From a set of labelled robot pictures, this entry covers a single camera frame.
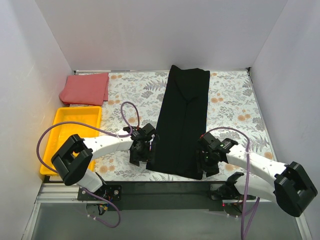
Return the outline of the black t shirt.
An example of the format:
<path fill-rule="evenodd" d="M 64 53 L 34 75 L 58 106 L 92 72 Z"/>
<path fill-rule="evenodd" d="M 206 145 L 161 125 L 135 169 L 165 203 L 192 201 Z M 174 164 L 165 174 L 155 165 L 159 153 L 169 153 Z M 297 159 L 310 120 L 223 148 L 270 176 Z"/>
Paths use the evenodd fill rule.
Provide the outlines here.
<path fill-rule="evenodd" d="M 156 125 L 158 139 L 150 171 L 201 180 L 196 151 L 207 129 L 210 72 L 172 65 Z"/>

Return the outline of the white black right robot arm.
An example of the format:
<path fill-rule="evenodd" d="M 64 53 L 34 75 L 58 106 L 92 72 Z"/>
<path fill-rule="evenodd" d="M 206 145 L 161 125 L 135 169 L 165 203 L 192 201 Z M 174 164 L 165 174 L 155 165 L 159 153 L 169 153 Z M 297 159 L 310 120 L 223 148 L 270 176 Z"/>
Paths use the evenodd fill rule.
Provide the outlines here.
<path fill-rule="evenodd" d="M 265 199 L 277 205 L 287 214 L 300 217 L 318 190 L 303 166 L 295 161 L 290 164 L 277 162 L 256 153 L 248 152 L 237 141 L 226 138 L 223 141 L 211 133 L 203 134 L 196 152 L 197 168 L 210 177 L 219 172 L 218 163 L 225 162 L 242 169 L 235 172 L 216 190 L 213 195 L 220 199 L 232 200 L 249 196 Z"/>

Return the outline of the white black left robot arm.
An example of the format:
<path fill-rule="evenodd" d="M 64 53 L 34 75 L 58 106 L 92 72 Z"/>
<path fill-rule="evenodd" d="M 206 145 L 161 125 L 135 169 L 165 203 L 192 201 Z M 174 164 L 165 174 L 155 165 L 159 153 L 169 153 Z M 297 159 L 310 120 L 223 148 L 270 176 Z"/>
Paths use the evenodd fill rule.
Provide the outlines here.
<path fill-rule="evenodd" d="M 147 124 L 144 127 L 127 126 L 112 135 L 81 138 L 71 135 L 51 158 L 66 186 L 78 185 L 89 191 L 95 200 L 106 196 L 106 183 L 98 173 L 89 169 L 92 160 L 119 151 L 129 151 L 129 162 L 136 166 L 148 162 L 153 156 L 156 129 Z"/>

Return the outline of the floral table mat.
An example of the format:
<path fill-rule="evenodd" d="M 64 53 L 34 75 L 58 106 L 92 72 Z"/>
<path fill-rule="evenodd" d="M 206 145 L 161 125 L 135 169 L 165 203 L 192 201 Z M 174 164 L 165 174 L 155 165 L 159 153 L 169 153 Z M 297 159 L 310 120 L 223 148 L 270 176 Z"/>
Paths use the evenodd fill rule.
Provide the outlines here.
<path fill-rule="evenodd" d="M 101 129 L 116 133 L 128 124 L 156 126 L 168 76 L 167 71 L 110 72 Z M 251 152 L 276 160 L 251 78 L 245 70 L 210 73 L 206 128 L 220 140 L 236 140 L 243 146 L 249 145 Z M 185 181 L 178 175 L 147 170 L 145 163 L 131 164 L 127 151 L 98 158 L 95 171 L 108 182 Z"/>

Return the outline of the yellow plastic tray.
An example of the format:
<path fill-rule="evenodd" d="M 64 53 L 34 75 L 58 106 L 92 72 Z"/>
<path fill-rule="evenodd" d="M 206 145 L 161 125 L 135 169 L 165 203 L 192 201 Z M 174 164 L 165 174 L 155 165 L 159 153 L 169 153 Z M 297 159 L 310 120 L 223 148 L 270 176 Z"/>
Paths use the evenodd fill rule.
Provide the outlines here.
<path fill-rule="evenodd" d="M 100 106 L 83 107 L 61 107 L 56 111 L 53 124 L 61 122 L 80 122 L 95 128 L 100 128 L 102 119 L 102 108 Z M 69 136 L 78 134 L 81 138 L 97 137 L 97 130 L 78 125 L 63 124 L 53 128 L 48 136 L 48 141 L 43 155 L 43 161 L 53 168 L 51 163 L 52 156 L 68 139 Z"/>

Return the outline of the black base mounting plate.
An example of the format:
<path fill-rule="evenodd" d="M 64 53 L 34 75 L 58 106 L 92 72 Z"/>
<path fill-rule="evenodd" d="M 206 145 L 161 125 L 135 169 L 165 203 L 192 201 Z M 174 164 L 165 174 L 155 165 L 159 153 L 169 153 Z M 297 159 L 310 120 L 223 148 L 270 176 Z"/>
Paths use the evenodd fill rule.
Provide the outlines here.
<path fill-rule="evenodd" d="M 222 211 L 223 201 L 212 191 L 223 181 L 111 181 L 98 196 L 113 194 L 119 210 L 197 210 Z"/>

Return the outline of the folded red t shirt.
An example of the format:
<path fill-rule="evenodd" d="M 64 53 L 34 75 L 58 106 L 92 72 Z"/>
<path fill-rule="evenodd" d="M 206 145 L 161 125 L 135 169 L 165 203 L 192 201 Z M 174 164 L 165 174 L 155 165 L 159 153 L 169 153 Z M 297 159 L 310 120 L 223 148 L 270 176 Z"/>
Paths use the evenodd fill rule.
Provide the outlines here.
<path fill-rule="evenodd" d="M 109 98 L 109 74 L 69 75 L 59 99 L 65 105 L 102 106 Z"/>

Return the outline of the aluminium frame rail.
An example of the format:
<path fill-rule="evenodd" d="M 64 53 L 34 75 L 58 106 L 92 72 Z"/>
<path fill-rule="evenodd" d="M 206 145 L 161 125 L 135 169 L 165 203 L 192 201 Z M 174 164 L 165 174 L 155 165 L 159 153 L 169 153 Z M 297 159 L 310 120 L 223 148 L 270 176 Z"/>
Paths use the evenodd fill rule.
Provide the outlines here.
<path fill-rule="evenodd" d="M 78 191 L 79 187 L 77 185 L 65 186 L 62 183 L 43 183 L 21 239 L 30 240 L 32 238 L 41 204 L 73 203 L 77 199 Z"/>

